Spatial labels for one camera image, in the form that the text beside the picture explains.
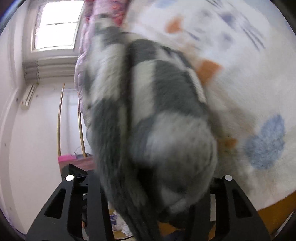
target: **bright window pane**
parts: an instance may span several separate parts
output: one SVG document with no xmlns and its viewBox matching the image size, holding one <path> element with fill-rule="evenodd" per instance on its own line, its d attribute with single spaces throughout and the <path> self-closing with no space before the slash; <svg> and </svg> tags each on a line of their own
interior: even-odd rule
<svg viewBox="0 0 296 241">
<path fill-rule="evenodd" d="M 36 30 L 35 49 L 71 46 L 83 2 L 74 0 L 47 3 Z"/>
</svg>

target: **fuzzy blanket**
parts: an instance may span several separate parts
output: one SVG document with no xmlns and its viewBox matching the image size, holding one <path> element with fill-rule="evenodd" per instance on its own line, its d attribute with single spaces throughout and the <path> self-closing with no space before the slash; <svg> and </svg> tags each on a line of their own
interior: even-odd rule
<svg viewBox="0 0 296 241">
<path fill-rule="evenodd" d="M 83 78 L 88 139 L 108 201 L 138 241 L 161 240 L 208 189 L 217 163 L 205 96 L 179 51 L 94 22 Z"/>
</svg>

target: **bed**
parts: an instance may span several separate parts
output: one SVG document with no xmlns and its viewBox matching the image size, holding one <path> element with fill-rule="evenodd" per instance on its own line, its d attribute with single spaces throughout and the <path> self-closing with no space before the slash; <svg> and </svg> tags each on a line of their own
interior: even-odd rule
<svg viewBox="0 0 296 241">
<path fill-rule="evenodd" d="M 127 1 L 86 1 L 74 81 L 86 127 L 90 121 L 81 83 L 91 19 L 112 12 L 121 25 L 126 5 Z M 290 111 L 295 102 L 296 40 L 280 11 L 268 0 L 201 0 L 190 9 L 178 0 L 136 0 L 123 28 L 181 50 L 196 67 L 217 127 L 216 175 L 231 174 L 274 232 L 296 208 L 296 123 Z M 164 234 L 173 230 L 162 228 Z"/>
</svg>

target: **pink object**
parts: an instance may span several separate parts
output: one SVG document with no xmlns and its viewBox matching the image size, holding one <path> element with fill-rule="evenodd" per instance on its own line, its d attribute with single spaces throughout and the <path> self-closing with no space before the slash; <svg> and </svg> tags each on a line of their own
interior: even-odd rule
<svg viewBox="0 0 296 241">
<path fill-rule="evenodd" d="M 75 155 L 63 155 L 63 156 L 58 157 L 59 162 L 73 161 L 73 160 L 76 160 L 76 159 L 77 159 L 77 157 Z"/>
</svg>

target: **window frame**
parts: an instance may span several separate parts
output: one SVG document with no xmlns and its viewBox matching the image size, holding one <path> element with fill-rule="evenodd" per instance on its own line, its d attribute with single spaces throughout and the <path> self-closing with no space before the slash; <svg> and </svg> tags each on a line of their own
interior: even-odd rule
<svg viewBox="0 0 296 241">
<path fill-rule="evenodd" d="M 76 27 L 73 45 L 57 46 L 35 49 L 35 33 L 38 18 L 41 17 L 45 4 L 49 2 L 70 1 L 70 0 L 31 0 L 23 33 L 22 54 L 24 62 L 36 61 L 40 58 L 57 57 L 57 56 L 78 56 L 79 43 L 81 38 L 81 30 L 84 24 L 83 12 L 85 4 L 79 16 L 78 25 Z"/>
</svg>

